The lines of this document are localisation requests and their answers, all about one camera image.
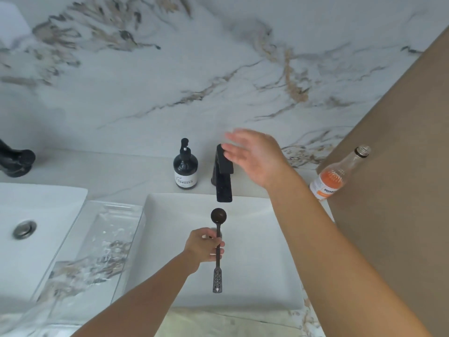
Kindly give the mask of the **brown cabinet panel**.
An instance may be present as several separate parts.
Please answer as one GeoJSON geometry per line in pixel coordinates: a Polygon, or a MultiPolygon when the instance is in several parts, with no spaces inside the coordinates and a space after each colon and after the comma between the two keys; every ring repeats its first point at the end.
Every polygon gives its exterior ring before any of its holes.
{"type": "Polygon", "coordinates": [[[317,168],[371,153],[334,221],[434,337],[449,337],[449,26],[317,168]]]}

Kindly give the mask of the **person's right forearm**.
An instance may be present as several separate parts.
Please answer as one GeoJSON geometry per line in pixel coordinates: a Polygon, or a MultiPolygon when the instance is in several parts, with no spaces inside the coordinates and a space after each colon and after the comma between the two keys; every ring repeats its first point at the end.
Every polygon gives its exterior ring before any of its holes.
{"type": "Polygon", "coordinates": [[[284,166],[264,183],[326,337],[432,337],[284,166]]]}

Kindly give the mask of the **person's left forearm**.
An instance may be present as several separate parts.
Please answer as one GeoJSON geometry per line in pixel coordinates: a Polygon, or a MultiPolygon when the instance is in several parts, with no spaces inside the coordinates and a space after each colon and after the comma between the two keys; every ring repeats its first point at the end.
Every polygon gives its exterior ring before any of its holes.
{"type": "Polygon", "coordinates": [[[191,251],[183,251],[71,337],[154,337],[187,278],[199,267],[191,251]]]}

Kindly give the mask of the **person's left hand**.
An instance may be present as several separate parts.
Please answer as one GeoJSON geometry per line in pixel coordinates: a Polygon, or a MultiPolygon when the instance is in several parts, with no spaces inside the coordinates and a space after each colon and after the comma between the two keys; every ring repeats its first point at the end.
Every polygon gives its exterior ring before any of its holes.
{"type": "Polygon", "coordinates": [[[196,272],[201,263],[216,261],[216,248],[218,245],[221,246],[221,258],[224,253],[225,242],[222,238],[202,239],[201,233],[204,231],[216,230],[208,227],[193,230],[190,233],[182,252],[187,258],[186,260],[191,269],[191,273],[196,272]]]}

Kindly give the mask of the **clear glass tray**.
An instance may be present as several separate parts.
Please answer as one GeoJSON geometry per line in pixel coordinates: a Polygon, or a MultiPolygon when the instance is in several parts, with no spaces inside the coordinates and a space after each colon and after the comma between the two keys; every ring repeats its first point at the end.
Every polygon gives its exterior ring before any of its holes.
{"type": "Polygon", "coordinates": [[[86,201],[20,327],[79,327],[125,293],[146,217],[143,207],[86,201]]]}

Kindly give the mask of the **glass bottle orange label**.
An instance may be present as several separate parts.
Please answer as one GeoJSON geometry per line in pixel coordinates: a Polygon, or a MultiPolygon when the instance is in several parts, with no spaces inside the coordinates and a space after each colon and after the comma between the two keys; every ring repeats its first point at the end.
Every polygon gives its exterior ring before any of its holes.
{"type": "Polygon", "coordinates": [[[348,181],[352,171],[371,153],[368,145],[358,146],[340,162],[325,167],[309,184],[309,190],[323,201],[341,189],[348,181]]]}

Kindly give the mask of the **dark soap pump bottle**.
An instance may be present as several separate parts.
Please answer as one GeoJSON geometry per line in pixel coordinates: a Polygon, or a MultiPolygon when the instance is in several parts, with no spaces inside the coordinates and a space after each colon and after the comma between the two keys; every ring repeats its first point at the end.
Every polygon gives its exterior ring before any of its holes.
{"type": "Polygon", "coordinates": [[[183,138],[180,152],[173,160],[176,185],[183,190],[194,188],[198,182],[198,166],[197,158],[188,147],[188,139],[183,138]]]}

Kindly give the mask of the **black basin faucet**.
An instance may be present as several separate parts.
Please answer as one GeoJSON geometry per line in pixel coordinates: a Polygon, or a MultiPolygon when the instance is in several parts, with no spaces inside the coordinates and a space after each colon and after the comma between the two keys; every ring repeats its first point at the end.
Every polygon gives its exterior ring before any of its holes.
{"type": "Polygon", "coordinates": [[[17,178],[28,174],[36,160],[33,151],[16,150],[0,139],[0,171],[5,175],[17,178]]]}
{"type": "Polygon", "coordinates": [[[224,156],[224,149],[218,144],[211,183],[216,187],[216,200],[219,203],[231,203],[233,200],[231,186],[233,172],[233,163],[224,156]]]}

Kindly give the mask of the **white rectangular sink basin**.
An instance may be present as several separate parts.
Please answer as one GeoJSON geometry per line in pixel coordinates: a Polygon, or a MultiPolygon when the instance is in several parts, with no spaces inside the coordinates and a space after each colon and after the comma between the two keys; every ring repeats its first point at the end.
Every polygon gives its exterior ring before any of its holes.
{"type": "Polygon", "coordinates": [[[21,312],[31,304],[87,193],[78,187],[0,182],[0,313],[21,312]],[[27,220],[37,223],[36,231],[14,239],[14,228],[27,220]]]}
{"type": "Polygon", "coordinates": [[[221,226],[226,243],[222,293],[212,291],[215,262],[205,262],[188,277],[173,306],[301,309],[301,281],[267,198],[234,196],[231,203],[218,203],[210,194],[149,194],[144,206],[146,224],[126,291],[178,255],[192,230],[215,229],[210,214],[216,208],[227,214],[221,226]]]}

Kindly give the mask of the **person's right hand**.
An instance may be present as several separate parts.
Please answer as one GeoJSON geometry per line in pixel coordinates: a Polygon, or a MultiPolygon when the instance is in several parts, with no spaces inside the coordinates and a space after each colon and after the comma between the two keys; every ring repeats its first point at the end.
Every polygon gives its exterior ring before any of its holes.
{"type": "Polygon", "coordinates": [[[299,175],[289,165],[277,141],[271,136],[252,130],[252,156],[247,167],[241,167],[257,185],[271,192],[287,184],[300,183],[299,175]]]}

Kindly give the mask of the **metal sink drain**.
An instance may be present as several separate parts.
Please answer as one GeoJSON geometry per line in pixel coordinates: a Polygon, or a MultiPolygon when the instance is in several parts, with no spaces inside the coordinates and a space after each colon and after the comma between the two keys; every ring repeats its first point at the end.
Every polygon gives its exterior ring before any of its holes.
{"type": "Polygon", "coordinates": [[[19,223],[12,233],[14,239],[22,240],[29,238],[37,229],[37,223],[33,220],[27,220],[19,223]]]}

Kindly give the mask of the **dark metal ladle spoon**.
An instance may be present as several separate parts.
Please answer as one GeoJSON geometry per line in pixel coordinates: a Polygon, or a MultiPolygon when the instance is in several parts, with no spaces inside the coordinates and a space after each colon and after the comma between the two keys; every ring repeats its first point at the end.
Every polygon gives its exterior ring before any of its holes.
{"type": "MultiPolygon", "coordinates": [[[[225,223],[227,219],[227,214],[224,209],[216,208],[211,212],[211,220],[216,224],[216,235],[217,237],[222,237],[221,235],[221,225],[225,223]]],[[[216,267],[214,269],[214,279],[213,279],[213,293],[222,293],[222,270],[221,270],[221,246],[218,245],[216,248],[216,267]]]]}

